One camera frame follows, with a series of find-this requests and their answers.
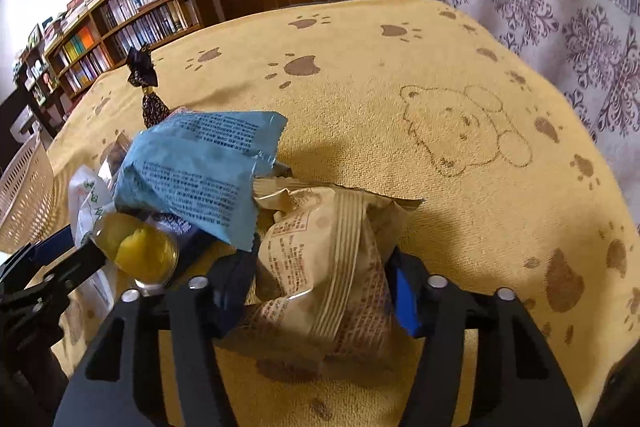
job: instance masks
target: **paw print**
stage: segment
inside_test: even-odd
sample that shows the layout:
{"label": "paw print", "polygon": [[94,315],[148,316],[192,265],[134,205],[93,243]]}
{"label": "paw print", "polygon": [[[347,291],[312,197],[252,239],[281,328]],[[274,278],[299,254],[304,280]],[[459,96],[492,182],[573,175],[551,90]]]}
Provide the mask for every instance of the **paw print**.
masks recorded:
{"label": "paw print", "polygon": [[108,96],[107,98],[105,97],[101,97],[100,98],[100,103],[98,105],[95,106],[94,109],[94,113],[95,116],[98,116],[101,112],[102,112],[102,108],[106,105],[106,103],[108,103],[111,100],[111,97]]}
{"label": "paw print", "polygon": [[[542,264],[538,257],[529,257],[524,261],[524,267],[530,270],[536,269]],[[559,314],[571,311],[582,298],[584,293],[584,279],[578,274],[566,259],[562,250],[556,248],[546,263],[545,294],[549,307]],[[535,299],[526,299],[523,305],[531,310],[536,305]],[[550,337],[552,333],[551,323],[545,323],[542,334]],[[564,330],[564,343],[567,346],[574,341],[574,325],[569,324]]]}
{"label": "paw print", "polygon": [[494,62],[498,61],[497,55],[491,50],[488,50],[487,48],[478,48],[476,49],[476,53],[478,55],[482,55],[482,57],[490,58]]}
{"label": "paw print", "polygon": [[[529,107],[525,107],[525,110],[529,114],[533,114]],[[538,113],[538,106],[534,105],[533,110]],[[551,117],[551,113],[549,111],[546,112],[547,117]],[[558,136],[558,131],[556,131],[556,127],[544,116],[537,116],[533,126],[536,128],[540,134],[544,134],[548,139],[553,141],[554,143],[560,143],[560,137]],[[561,125],[558,126],[558,129],[562,131],[564,127]]]}
{"label": "paw print", "polygon": [[[286,57],[295,57],[296,55],[293,53],[285,53]],[[311,76],[312,74],[320,73],[320,68],[318,68],[315,64],[316,56],[315,55],[305,55],[304,57],[293,58],[289,62],[287,62],[282,68],[285,73],[290,76]],[[277,66],[277,62],[270,62],[270,66]],[[271,80],[278,76],[278,73],[269,73],[265,76],[265,80]],[[286,89],[291,84],[290,80],[280,84],[280,89]]]}
{"label": "paw print", "polygon": [[[299,30],[303,30],[305,28],[311,28],[311,26],[315,25],[318,22],[317,17],[319,16],[320,14],[316,13],[312,15],[310,19],[305,19],[303,18],[302,15],[298,15],[296,17],[296,20],[289,23],[289,26],[295,26]],[[321,24],[331,24],[331,21],[329,20],[330,18],[331,18],[330,15],[325,15],[324,17],[321,18],[322,19]]]}
{"label": "paw print", "polygon": [[[591,179],[593,176],[593,163],[579,154],[574,154],[574,159],[569,162],[569,166],[578,169],[578,172],[580,172],[578,175],[579,182],[583,181],[585,178]],[[589,181],[589,190],[593,190],[596,185],[600,186],[599,178],[594,178],[593,181]]]}
{"label": "paw print", "polygon": [[222,52],[220,52],[220,48],[213,48],[208,52],[200,52],[202,55],[198,57],[198,62],[208,62],[209,60],[213,60],[214,58],[220,57]]}
{"label": "paw print", "polygon": [[[624,232],[624,225],[620,226],[620,232]],[[600,239],[603,241],[609,241],[609,246],[607,247],[607,268],[612,268],[613,270],[618,270],[620,273],[620,277],[622,279],[626,276],[626,246],[625,243],[619,239],[618,231],[616,227],[614,227],[613,222],[609,221],[609,230],[603,232],[602,230],[598,230],[598,235]],[[634,245],[629,247],[629,252],[634,251]]]}
{"label": "paw print", "polygon": [[511,84],[516,84],[517,86],[520,86],[521,91],[524,91],[526,89],[529,92],[532,92],[531,88],[529,87],[529,84],[527,84],[527,79],[524,78],[524,76],[522,76],[519,73],[516,73],[516,71],[508,71],[507,74],[511,77],[509,80]]}
{"label": "paw print", "polygon": [[[198,53],[200,54],[200,57],[198,57],[198,62],[208,62],[209,60],[213,60],[214,58],[218,58],[220,57],[220,55],[222,55],[222,52],[220,52],[219,47],[210,49],[209,51],[200,50]],[[195,58],[187,58],[187,65],[184,67],[185,71],[191,70],[191,68],[194,67],[194,64],[193,64],[194,60]],[[202,67],[202,64],[200,64],[199,66],[196,66],[191,71],[198,71],[201,67]]]}
{"label": "paw print", "polygon": [[640,314],[638,309],[640,308],[640,288],[633,288],[631,290],[631,298],[626,302],[626,307],[629,309],[629,314],[625,318],[625,324],[629,324],[629,331],[634,328],[634,318],[638,317],[640,322]]}
{"label": "paw print", "polygon": [[[408,26],[408,22],[403,22],[402,26]],[[403,35],[407,35],[408,30],[403,28],[402,26],[394,26],[393,24],[381,24],[382,28],[382,36],[383,37],[400,37],[400,40],[403,42],[409,42],[409,39],[405,39]],[[418,35],[422,30],[420,28],[412,28],[412,34],[409,36],[413,36],[414,39],[421,39],[422,36]]]}

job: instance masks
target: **white laundry basket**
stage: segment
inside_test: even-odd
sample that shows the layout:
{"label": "white laundry basket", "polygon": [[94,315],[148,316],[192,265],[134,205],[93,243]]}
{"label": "white laundry basket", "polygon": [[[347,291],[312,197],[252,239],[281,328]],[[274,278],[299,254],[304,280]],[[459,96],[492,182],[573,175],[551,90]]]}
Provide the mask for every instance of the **white laundry basket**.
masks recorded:
{"label": "white laundry basket", "polygon": [[53,170],[34,134],[0,179],[0,251],[11,254],[41,239],[52,205]]}

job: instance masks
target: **plastic wrapper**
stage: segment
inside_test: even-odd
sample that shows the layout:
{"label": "plastic wrapper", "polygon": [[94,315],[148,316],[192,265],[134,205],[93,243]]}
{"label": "plastic wrapper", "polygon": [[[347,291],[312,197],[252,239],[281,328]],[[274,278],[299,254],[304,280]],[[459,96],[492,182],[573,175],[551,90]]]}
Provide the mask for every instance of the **plastic wrapper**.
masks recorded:
{"label": "plastic wrapper", "polygon": [[131,142],[123,133],[118,134],[115,142],[110,143],[100,158],[100,169],[98,170],[98,176],[104,181],[109,189],[111,196],[116,189],[116,181],[118,179],[118,172],[120,166],[124,161]]}
{"label": "plastic wrapper", "polygon": [[420,201],[292,178],[254,181],[276,210],[258,253],[255,292],[221,345],[341,378],[344,360],[386,358],[392,305],[384,264]]}
{"label": "plastic wrapper", "polygon": [[[107,184],[86,165],[71,176],[68,188],[69,222],[76,248],[89,240],[95,221],[105,212],[114,212],[113,197]],[[118,270],[107,261],[78,291],[89,309],[102,320],[113,308]]]}
{"label": "plastic wrapper", "polygon": [[173,114],[134,140],[116,182],[116,207],[175,214],[251,250],[252,180],[271,173],[286,123],[276,112]]}

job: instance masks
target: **snack bag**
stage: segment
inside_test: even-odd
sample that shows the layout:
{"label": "snack bag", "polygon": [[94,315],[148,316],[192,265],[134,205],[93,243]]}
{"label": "snack bag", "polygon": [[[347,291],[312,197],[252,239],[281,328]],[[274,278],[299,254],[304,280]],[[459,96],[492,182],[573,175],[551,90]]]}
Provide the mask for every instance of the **snack bag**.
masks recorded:
{"label": "snack bag", "polygon": [[244,321],[221,343],[324,374],[328,364],[381,359],[392,306],[384,264],[420,201],[364,190],[256,178],[258,206],[277,210],[258,252]]}
{"label": "snack bag", "polygon": [[268,111],[173,114],[136,136],[116,182],[116,208],[175,214],[251,250],[252,180],[270,175],[286,123]]}

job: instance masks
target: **wrapped candy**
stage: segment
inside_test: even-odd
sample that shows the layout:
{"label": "wrapped candy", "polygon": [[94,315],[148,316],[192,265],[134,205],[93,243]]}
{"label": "wrapped candy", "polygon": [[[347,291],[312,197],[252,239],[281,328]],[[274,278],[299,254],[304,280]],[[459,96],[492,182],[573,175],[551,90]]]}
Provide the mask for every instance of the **wrapped candy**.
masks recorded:
{"label": "wrapped candy", "polygon": [[169,116],[169,108],[166,107],[160,97],[154,93],[154,87],[158,87],[158,75],[151,61],[151,53],[148,46],[142,46],[140,51],[136,48],[129,48],[127,55],[127,66],[131,71],[127,79],[134,87],[142,87],[142,117],[148,129],[160,123]]}

